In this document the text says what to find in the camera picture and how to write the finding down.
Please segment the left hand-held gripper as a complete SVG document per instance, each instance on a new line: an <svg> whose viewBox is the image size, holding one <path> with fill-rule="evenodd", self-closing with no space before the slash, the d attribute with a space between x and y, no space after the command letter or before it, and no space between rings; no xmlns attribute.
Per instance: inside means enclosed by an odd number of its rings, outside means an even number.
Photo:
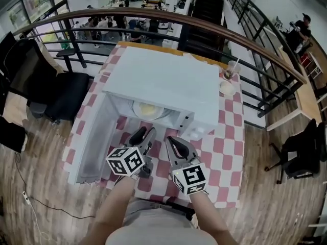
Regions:
<svg viewBox="0 0 327 245"><path fill-rule="evenodd" d="M146 127L136 130L128 138L128 144L109 147L106 157L111 172L117 176L138 176L148 179L153 169L152 158L147 153L152 149L156 138L156 129Z"/></svg>

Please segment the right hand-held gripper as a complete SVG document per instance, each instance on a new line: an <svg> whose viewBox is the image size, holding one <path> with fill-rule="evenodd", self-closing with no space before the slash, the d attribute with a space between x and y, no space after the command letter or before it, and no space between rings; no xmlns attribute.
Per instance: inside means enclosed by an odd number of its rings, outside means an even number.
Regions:
<svg viewBox="0 0 327 245"><path fill-rule="evenodd" d="M206 167L200 161L195 147L176 137L166 138L166 149L171 164L169 179L183 195L191 195L206 189Z"/></svg>

